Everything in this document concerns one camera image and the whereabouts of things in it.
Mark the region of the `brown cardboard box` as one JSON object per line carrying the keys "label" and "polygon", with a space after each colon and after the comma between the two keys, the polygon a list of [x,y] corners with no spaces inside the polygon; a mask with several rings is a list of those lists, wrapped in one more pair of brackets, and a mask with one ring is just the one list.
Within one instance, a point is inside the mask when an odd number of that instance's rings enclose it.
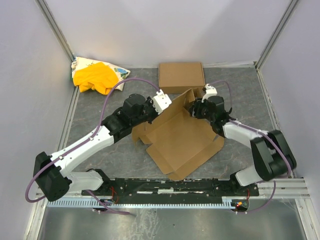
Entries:
{"label": "brown cardboard box", "polygon": [[201,62],[162,62],[158,65],[159,88],[166,94],[182,94],[205,86]]}
{"label": "brown cardboard box", "polygon": [[224,138],[214,133],[205,119],[191,117],[188,112],[193,101],[202,96],[200,88],[189,89],[152,123],[132,129],[132,141],[148,145],[147,153],[170,180],[183,180],[224,146]]}

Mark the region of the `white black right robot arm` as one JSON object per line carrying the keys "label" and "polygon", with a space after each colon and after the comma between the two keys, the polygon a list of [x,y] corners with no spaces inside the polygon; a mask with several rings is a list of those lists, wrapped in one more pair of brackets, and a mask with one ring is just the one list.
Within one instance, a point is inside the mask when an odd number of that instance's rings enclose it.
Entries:
{"label": "white black right robot arm", "polygon": [[239,186],[290,176],[297,167],[297,161],[280,130],[265,131],[241,123],[230,116],[231,109],[225,110],[222,97],[197,98],[188,112],[194,118],[207,120],[217,135],[251,149],[253,165],[232,175]]}

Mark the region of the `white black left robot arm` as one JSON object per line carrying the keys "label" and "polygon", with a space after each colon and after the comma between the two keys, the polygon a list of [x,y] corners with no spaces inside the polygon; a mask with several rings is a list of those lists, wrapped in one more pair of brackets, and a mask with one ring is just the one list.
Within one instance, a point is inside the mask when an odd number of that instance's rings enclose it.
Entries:
{"label": "white black left robot arm", "polygon": [[134,127],[152,123],[171,104],[161,90],[154,97],[131,94],[123,105],[103,119],[90,133],[50,155],[44,151],[35,158],[33,178],[44,198],[54,202],[68,192],[96,191],[108,182],[100,169],[75,172],[74,169],[100,150],[130,135]]}

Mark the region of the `folded brown cardboard box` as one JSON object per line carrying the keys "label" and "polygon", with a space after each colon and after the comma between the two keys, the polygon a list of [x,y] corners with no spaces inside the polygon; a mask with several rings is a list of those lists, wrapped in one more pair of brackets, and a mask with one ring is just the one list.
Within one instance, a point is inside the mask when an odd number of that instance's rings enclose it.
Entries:
{"label": "folded brown cardboard box", "polygon": [[182,94],[205,86],[201,62],[162,62],[158,65],[159,88],[166,94]]}

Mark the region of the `yellow cloth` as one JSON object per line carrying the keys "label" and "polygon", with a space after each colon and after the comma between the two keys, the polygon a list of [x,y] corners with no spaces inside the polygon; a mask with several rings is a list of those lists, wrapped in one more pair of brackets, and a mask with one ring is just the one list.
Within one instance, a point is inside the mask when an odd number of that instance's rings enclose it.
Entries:
{"label": "yellow cloth", "polygon": [[116,73],[102,62],[77,70],[73,77],[73,83],[81,93],[93,90],[108,95],[118,82]]}

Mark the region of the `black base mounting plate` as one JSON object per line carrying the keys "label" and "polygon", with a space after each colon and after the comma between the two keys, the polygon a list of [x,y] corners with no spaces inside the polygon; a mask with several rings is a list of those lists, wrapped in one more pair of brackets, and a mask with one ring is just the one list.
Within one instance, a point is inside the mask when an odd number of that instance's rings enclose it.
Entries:
{"label": "black base mounting plate", "polygon": [[115,178],[92,193],[102,199],[111,197],[115,204],[221,204],[223,197],[257,197],[254,183],[240,186],[234,180],[217,178],[169,179]]}

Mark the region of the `white patterned cloth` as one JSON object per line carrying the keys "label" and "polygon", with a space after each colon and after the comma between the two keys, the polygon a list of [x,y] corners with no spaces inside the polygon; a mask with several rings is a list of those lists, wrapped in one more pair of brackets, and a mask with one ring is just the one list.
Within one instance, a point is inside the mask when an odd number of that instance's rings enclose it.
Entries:
{"label": "white patterned cloth", "polygon": [[90,59],[90,58],[85,58],[85,57],[76,57],[75,60],[71,63],[71,76],[72,76],[72,80],[73,77],[76,73],[76,71],[84,69],[92,64],[96,64],[96,63],[100,63],[102,62],[103,64],[109,66],[117,75],[118,77],[118,83],[123,81],[124,79],[126,79],[128,77],[128,75],[131,73],[130,70],[122,68],[120,66],[114,65],[112,63],[109,62],[104,62],[104,61],[100,61],[100,60],[94,60],[94,59]]}

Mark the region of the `aluminium front rail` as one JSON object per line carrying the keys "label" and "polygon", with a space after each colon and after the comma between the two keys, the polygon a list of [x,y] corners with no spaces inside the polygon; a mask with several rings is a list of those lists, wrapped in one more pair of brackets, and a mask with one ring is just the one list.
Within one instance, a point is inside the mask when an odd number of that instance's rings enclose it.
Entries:
{"label": "aluminium front rail", "polygon": [[[37,195],[47,198],[50,202],[72,196],[90,196],[93,194],[92,191],[98,190],[108,180],[113,179],[114,178],[103,177],[103,182],[97,189],[90,189],[90,183],[87,179],[78,179],[71,176],[67,179],[58,180],[48,187],[40,188],[37,191]],[[308,196],[307,186],[302,178],[280,178],[268,182],[256,182],[254,184],[258,187],[260,197],[268,194],[279,195],[282,198]]]}

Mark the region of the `right aluminium frame post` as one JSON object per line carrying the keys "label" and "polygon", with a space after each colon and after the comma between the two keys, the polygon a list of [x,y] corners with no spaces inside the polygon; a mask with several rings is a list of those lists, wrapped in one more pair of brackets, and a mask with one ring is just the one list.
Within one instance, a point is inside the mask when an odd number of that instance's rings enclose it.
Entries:
{"label": "right aluminium frame post", "polygon": [[277,42],[278,38],[280,37],[282,31],[285,29],[287,23],[289,22],[291,16],[293,15],[296,7],[300,3],[300,0],[290,0],[288,6],[286,7],[285,11],[283,12],[278,24],[276,25],[274,31],[272,32],[266,46],[264,47],[262,53],[258,61],[255,63],[255,69],[259,70],[263,64],[265,63],[266,59],[268,58],[270,52],[272,51],[275,43]]}

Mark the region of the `aluminium frame post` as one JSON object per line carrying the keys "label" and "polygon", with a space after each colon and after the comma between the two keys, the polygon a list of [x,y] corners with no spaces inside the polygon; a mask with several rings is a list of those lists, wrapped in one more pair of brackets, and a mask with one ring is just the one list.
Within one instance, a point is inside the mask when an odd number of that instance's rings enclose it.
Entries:
{"label": "aluminium frame post", "polygon": [[300,0],[290,0],[288,6],[286,7],[285,11],[283,12],[278,24],[276,25],[274,31],[272,32],[266,46],[264,47],[262,53],[258,61],[255,63],[255,69],[259,70],[263,64],[265,63],[266,59],[268,58],[270,52],[272,51],[275,43],[277,42],[278,38],[280,37],[282,31],[285,29],[287,23],[289,22],[291,16],[293,15],[296,7],[300,3]]}
{"label": "aluminium frame post", "polygon": [[65,38],[61,28],[57,24],[57,21],[50,10],[50,7],[46,0],[35,0],[36,4],[38,5],[40,11],[42,12],[43,16],[45,17],[47,23],[49,24],[52,32],[54,33],[57,41],[59,42],[62,50],[67,55],[68,59],[73,62],[75,59],[74,53],[68,44],[68,41]]}

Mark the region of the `right aluminium floor rail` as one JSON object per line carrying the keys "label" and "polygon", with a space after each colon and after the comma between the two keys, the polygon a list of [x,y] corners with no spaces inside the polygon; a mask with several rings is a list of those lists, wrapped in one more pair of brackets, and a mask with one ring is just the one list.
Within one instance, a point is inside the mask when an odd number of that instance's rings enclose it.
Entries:
{"label": "right aluminium floor rail", "polygon": [[[280,129],[280,123],[277,118],[274,107],[272,105],[271,97],[268,93],[267,86],[263,79],[263,75],[258,68],[256,69],[256,72],[257,72],[259,83],[261,85],[263,95],[267,104],[268,113],[271,118],[272,126],[275,127],[276,129]],[[303,199],[301,197],[298,197],[298,199],[295,199],[295,204],[297,206],[297,214],[301,221],[303,232],[305,234],[306,239],[311,240],[313,237],[317,239],[317,232],[314,229],[313,220],[310,216],[309,209],[308,209],[308,202],[306,202],[306,200],[308,199]]]}

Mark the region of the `aluminium floor rail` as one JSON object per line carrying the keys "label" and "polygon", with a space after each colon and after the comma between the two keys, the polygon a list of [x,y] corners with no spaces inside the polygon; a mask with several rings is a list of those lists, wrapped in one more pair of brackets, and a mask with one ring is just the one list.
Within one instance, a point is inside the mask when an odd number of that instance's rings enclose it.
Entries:
{"label": "aluminium floor rail", "polygon": [[[280,123],[277,118],[274,107],[272,105],[271,97],[268,93],[267,86],[263,79],[263,75],[258,68],[256,69],[256,72],[257,72],[259,83],[261,85],[263,95],[267,104],[268,113],[271,118],[272,126],[275,127],[276,129],[280,129]],[[297,214],[301,221],[303,232],[305,234],[306,239],[311,240],[313,237],[317,239],[317,232],[314,229],[313,220],[310,216],[309,209],[308,209],[308,202],[306,202],[306,200],[308,199],[303,199],[301,197],[298,197],[298,199],[295,199],[295,204],[297,206]]]}
{"label": "aluminium floor rail", "polygon": [[[75,110],[77,107],[79,94],[80,94],[79,89],[75,87],[71,95],[71,100],[70,100],[70,104],[69,104],[66,118],[64,121],[61,137],[58,142],[58,146],[57,146],[58,150],[61,150],[62,148],[67,146],[67,141],[68,141],[73,117],[75,114]],[[38,239],[47,204],[48,204],[48,200],[42,199],[33,205],[31,214],[29,216],[29,220],[25,229],[23,240]]]}

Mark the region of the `left aluminium frame post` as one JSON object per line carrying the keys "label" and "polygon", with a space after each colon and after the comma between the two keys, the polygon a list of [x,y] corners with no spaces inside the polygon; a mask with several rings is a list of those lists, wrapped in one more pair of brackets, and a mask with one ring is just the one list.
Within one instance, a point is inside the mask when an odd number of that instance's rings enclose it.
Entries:
{"label": "left aluminium frame post", "polygon": [[38,5],[40,11],[42,12],[43,16],[45,17],[47,23],[49,24],[52,32],[54,33],[57,41],[59,42],[62,50],[67,55],[68,59],[73,62],[75,59],[74,53],[68,44],[68,41],[65,38],[61,28],[57,24],[57,21],[50,10],[50,7],[46,0],[35,0],[36,4]]}

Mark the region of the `left aluminium floor rail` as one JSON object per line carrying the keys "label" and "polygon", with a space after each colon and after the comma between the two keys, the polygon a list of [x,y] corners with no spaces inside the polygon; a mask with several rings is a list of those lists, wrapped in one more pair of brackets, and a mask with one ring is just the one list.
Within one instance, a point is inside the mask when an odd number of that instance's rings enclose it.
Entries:
{"label": "left aluminium floor rail", "polygon": [[[80,94],[79,89],[75,87],[71,95],[71,100],[70,100],[70,104],[69,104],[66,118],[64,121],[61,137],[58,142],[58,146],[57,146],[58,150],[61,150],[62,148],[67,146],[67,141],[68,141],[73,117],[75,114],[75,110],[77,107],[79,94]],[[31,214],[29,216],[29,220],[25,229],[23,240],[38,239],[47,204],[48,204],[48,200],[42,199],[33,205]]]}

